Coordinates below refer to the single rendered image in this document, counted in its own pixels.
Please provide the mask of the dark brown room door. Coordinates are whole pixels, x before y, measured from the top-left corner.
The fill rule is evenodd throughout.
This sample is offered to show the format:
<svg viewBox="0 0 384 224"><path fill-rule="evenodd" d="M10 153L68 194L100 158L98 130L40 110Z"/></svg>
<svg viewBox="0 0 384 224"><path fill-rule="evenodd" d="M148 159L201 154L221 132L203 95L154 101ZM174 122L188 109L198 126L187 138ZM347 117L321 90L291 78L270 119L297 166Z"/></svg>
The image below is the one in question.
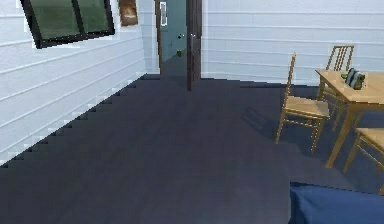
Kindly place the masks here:
<svg viewBox="0 0 384 224"><path fill-rule="evenodd" d="M202 0L186 0L187 90L201 78Z"/></svg>

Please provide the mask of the light wooden chair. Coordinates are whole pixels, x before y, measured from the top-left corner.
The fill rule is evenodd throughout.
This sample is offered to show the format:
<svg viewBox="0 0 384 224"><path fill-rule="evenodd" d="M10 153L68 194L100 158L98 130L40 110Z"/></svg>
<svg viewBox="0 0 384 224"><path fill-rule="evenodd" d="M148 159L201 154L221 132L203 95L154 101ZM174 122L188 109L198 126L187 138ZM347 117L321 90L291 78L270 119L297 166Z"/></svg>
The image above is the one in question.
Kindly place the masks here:
<svg viewBox="0 0 384 224"><path fill-rule="evenodd" d="M330 118L329 105L324 101L296 97L291 94L295 62L296 53L293 53L289 65L287 84L285 87L275 143L279 143L285 123L301 125L312 129L311 137L313 138L313 143L310 151L314 153L323 131L324 124Z"/></svg>
<svg viewBox="0 0 384 224"><path fill-rule="evenodd" d="M384 128L357 127L357 134L343 167L346 173L356 154L361 152L375 166L377 173L384 172Z"/></svg>
<svg viewBox="0 0 384 224"><path fill-rule="evenodd" d="M348 71L350 69L353 51L353 45L335 45L332 49L326 69L333 71ZM325 86L322 99L329 102L329 98L333 99L333 102L331 102L331 116L335 115L335 121L332 128L332 130L335 131L344 110L345 103L333 89L329 86Z"/></svg>

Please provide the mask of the black framed window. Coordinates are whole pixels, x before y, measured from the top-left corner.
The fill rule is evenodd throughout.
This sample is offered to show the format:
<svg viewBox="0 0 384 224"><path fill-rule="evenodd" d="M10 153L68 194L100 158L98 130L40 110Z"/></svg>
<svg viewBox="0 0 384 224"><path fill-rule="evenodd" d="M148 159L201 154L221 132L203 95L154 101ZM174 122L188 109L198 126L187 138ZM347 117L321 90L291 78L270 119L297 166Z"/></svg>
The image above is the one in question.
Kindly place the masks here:
<svg viewBox="0 0 384 224"><path fill-rule="evenodd" d="M20 0L37 49L115 34L110 0Z"/></svg>

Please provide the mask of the light wooden dining table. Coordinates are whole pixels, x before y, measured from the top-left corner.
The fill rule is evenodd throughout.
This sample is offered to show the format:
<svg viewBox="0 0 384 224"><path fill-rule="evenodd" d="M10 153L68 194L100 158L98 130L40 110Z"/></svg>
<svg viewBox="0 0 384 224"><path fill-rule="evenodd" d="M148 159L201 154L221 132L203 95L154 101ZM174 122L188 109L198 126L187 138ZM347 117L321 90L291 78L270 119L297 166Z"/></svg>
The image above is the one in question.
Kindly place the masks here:
<svg viewBox="0 0 384 224"><path fill-rule="evenodd" d="M349 134L356 114L365 110L384 110L384 72L364 72L366 79L361 90L354 90L345 83L341 77L345 71L317 69L316 73L320 76L317 100L322 99L324 87L328 85L347 106L338 138L326 163L326 168L331 168Z"/></svg>

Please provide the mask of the dark green striped object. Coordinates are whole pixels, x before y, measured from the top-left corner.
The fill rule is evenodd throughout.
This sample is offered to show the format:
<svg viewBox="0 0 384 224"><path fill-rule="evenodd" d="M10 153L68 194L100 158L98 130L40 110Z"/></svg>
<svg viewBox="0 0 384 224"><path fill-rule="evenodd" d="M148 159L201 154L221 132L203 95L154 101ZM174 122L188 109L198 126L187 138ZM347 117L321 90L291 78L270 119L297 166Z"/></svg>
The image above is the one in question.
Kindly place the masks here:
<svg viewBox="0 0 384 224"><path fill-rule="evenodd" d="M361 90L365 81L365 75L354 68L351 68L347 74L342 74L341 77L354 90Z"/></svg>

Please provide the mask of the blue sofa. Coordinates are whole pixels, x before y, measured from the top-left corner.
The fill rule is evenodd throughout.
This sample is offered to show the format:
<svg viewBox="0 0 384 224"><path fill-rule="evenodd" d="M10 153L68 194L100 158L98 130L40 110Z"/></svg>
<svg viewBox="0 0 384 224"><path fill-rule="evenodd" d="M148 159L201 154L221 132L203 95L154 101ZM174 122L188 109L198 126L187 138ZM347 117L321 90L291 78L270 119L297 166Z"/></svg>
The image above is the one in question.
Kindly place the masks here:
<svg viewBox="0 0 384 224"><path fill-rule="evenodd" d="M290 183L288 224L384 224L384 196Z"/></svg>

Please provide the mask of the white framed wall picture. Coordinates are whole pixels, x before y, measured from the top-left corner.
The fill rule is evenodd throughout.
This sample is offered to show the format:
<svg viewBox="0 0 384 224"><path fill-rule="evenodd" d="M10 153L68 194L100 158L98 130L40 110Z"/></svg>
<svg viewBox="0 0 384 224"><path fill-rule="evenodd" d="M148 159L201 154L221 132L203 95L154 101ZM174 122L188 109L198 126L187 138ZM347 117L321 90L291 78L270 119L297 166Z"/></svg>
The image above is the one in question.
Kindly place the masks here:
<svg viewBox="0 0 384 224"><path fill-rule="evenodd" d="M160 6L160 25L162 27L167 26L167 2L161 1L159 3Z"/></svg>

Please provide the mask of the brown framed wall picture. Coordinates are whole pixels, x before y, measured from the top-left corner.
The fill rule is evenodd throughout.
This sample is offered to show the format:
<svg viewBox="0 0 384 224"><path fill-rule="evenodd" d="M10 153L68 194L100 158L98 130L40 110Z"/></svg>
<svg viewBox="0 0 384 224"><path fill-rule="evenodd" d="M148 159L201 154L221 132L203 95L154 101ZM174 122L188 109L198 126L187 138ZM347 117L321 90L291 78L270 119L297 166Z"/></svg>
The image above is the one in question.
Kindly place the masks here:
<svg viewBox="0 0 384 224"><path fill-rule="evenodd" d="M120 21L123 27L138 24L136 0L119 0Z"/></svg>

